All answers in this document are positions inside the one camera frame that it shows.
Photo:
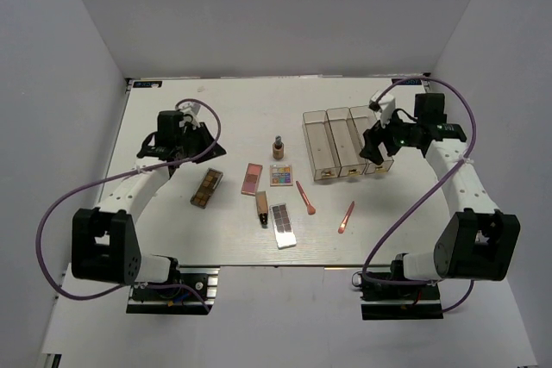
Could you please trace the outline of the foundation bottle with pump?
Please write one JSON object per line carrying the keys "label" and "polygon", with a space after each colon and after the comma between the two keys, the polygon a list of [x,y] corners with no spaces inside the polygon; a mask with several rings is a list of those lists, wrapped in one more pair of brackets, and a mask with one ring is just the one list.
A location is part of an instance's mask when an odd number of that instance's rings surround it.
{"label": "foundation bottle with pump", "polygon": [[280,135],[277,135],[273,143],[273,158],[275,160],[281,160],[284,158],[284,155],[285,155],[285,148],[284,148],[284,143],[282,141],[282,137]]}

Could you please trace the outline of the beige concealer tube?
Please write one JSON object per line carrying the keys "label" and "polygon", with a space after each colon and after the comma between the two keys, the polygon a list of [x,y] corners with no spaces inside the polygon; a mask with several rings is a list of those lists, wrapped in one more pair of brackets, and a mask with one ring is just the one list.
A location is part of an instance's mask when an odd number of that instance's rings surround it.
{"label": "beige concealer tube", "polygon": [[257,191],[255,193],[255,202],[257,208],[257,216],[259,218],[260,224],[263,228],[266,228],[268,224],[268,203],[266,192]]}

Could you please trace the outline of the orange makeup brush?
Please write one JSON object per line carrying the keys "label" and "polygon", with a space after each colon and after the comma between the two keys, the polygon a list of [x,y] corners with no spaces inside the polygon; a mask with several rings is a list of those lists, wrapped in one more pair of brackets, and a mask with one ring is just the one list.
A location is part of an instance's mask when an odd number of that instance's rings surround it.
{"label": "orange makeup brush", "polygon": [[355,202],[351,202],[350,205],[348,206],[347,212],[343,217],[342,222],[338,228],[339,234],[343,234],[345,232],[350,216],[352,215],[352,212],[354,210],[354,206],[355,206]]}

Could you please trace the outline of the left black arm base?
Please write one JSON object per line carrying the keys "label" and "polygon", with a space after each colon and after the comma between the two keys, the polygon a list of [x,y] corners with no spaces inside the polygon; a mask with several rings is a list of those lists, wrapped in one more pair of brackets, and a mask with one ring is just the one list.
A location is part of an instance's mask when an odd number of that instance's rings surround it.
{"label": "left black arm base", "polygon": [[131,315],[207,315],[218,286],[218,267],[182,267],[159,288],[131,288],[126,313]]}

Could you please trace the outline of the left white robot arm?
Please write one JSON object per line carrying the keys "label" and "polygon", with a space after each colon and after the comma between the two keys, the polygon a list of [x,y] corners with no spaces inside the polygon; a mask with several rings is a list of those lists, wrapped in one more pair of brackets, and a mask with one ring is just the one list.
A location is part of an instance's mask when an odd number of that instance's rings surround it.
{"label": "left white robot arm", "polygon": [[92,209],[72,218],[72,274],[105,283],[152,284],[164,298],[178,295],[182,277],[175,258],[141,252],[136,224],[149,202],[187,160],[199,164],[223,156],[199,105],[188,103],[157,116],[157,127],[136,154],[132,174]]}

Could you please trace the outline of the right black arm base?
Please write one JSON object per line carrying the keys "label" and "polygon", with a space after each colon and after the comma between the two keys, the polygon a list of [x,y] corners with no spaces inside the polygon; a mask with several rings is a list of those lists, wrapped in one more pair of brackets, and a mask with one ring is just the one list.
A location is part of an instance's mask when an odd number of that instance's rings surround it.
{"label": "right black arm base", "polygon": [[443,318],[440,291],[436,285],[397,286],[372,284],[360,271],[351,279],[361,293],[363,321],[417,321]]}

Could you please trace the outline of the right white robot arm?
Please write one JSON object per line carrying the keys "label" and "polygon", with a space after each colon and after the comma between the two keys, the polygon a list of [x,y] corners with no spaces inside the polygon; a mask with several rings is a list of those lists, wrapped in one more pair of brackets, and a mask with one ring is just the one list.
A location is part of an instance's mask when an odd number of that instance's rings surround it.
{"label": "right white robot arm", "polygon": [[389,284],[402,298],[412,296],[421,285],[443,279],[503,280],[521,225],[515,215],[503,213],[484,190],[469,161],[472,144],[460,125],[447,121],[445,96],[417,94],[408,122],[399,117],[390,94],[374,94],[369,107],[380,117],[363,134],[361,157],[378,164],[403,147],[418,149],[436,174],[435,188],[445,197],[450,220],[429,251],[401,253],[392,262],[389,277],[368,272],[366,279]]}

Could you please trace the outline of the right clear organizer bin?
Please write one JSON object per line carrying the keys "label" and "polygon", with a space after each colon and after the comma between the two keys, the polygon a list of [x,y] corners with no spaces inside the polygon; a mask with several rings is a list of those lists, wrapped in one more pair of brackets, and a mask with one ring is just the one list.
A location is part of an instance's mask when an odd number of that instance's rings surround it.
{"label": "right clear organizer bin", "polygon": [[[366,146],[364,133],[374,127],[379,118],[376,116],[375,112],[366,105],[351,107],[350,112],[360,139],[361,151],[363,151]],[[367,167],[364,171],[366,175],[389,172],[391,170],[394,159],[387,154],[383,143],[379,145],[377,152],[374,151],[374,147],[369,147],[368,150],[369,153],[364,157],[367,162]]]}

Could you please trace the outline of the clear organizer bin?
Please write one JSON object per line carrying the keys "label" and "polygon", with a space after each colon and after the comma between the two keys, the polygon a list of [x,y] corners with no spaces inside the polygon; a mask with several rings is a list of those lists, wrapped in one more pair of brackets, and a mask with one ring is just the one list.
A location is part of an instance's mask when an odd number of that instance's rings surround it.
{"label": "clear organizer bin", "polygon": [[326,111],[304,112],[303,132],[313,180],[338,178],[341,163]]}
{"label": "clear organizer bin", "polygon": [[367,167],[367,162],[359,155],[361,141],[349,108],[327,109],[331,133],[336,145],[340,162],[340,178],[360,176]]}
{"label": "clear organizer bin", "polygon": [[[366,146],[364,133],[374,127],[379,118],[376,116],[375,112],[366,105],[351,107],[350,112],[360,139],[361,151],[363,151]],[[367,167],[364,171],[366,175],[389,172],[391,170],[394,159],[387,154],[383,143],[379,145],[377,152],[374,151],[374,147],[369,147],[368,150],[369,153],[364,157],[367,162]]]}

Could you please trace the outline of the brown eyeshadow palette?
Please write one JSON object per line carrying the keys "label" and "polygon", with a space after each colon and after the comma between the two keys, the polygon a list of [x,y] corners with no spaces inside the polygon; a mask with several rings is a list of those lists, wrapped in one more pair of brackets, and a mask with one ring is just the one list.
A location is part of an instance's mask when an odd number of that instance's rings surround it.
{"label": "brown eyeshadow palette", "polygon": [[203,176],[197,190],[191,197],[190,203],[200,209],[205,209],[223,179],[223,173],[210,168]]}

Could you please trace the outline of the middle clear organizer bin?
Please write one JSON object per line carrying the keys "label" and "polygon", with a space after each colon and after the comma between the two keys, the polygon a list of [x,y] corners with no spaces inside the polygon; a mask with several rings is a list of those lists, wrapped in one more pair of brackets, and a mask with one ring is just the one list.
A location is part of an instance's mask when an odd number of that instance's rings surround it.
{"label": "middle clear organizer bin", "polygon": [[336,145],[340,162],[340,178],[360,176],[367,167],[367,162],[359,155],[361,141],[349,108],[327,109],[331,133]]}

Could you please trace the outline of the left clear organizer bin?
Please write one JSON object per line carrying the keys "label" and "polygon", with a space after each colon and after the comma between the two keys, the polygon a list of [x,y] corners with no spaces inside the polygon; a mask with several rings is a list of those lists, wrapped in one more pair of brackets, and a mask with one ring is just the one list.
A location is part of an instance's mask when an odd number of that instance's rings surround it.
{"label": "left clear organizer bin", "polygon": [[341,163],[326,111],[304,112],[303,132],[313,180],[338,178]]}

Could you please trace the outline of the pink blush palette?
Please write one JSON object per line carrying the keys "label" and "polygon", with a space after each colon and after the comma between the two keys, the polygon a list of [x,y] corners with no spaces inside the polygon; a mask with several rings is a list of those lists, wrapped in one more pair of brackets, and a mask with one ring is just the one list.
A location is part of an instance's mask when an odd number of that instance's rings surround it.
{"label": "pink blush palette", "polygon": [[254,196],[258,190],[260,176],[263,166],[249,163],[241,186],[241,193],[247,196]]}

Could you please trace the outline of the colourful square eyeshadow palette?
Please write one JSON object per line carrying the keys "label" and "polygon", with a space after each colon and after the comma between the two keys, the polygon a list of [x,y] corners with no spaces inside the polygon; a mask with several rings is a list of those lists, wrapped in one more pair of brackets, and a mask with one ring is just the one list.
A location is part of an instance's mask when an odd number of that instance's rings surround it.
{"label": "colourful square eyeshadow palette", "polygon": [[270,186],[271,187],[287,187],[293,186],[294,180],[292,176],[291,165],[270,165]]}

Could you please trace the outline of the silver eyeshadow palette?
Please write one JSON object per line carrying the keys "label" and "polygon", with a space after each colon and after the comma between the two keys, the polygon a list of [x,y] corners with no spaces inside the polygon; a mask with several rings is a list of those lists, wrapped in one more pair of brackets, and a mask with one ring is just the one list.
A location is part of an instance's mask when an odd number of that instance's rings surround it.
{"label": "silver eyeshadow palette", "polygon": [[297,239],[292,229],[291,217],[285,203],[274,204],[269,207],[269,214],[273,224],[273,232],[278,249],[295,247]]}

